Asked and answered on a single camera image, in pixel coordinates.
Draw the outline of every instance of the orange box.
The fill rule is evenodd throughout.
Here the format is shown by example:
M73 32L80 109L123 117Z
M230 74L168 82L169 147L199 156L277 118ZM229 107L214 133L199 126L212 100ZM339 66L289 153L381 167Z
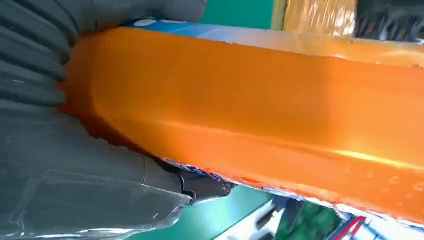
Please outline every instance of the orange box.
M180 23L136 26L154 24ZM64 111L95 137L233 182L424 223L422 46L169 27L82 39Z

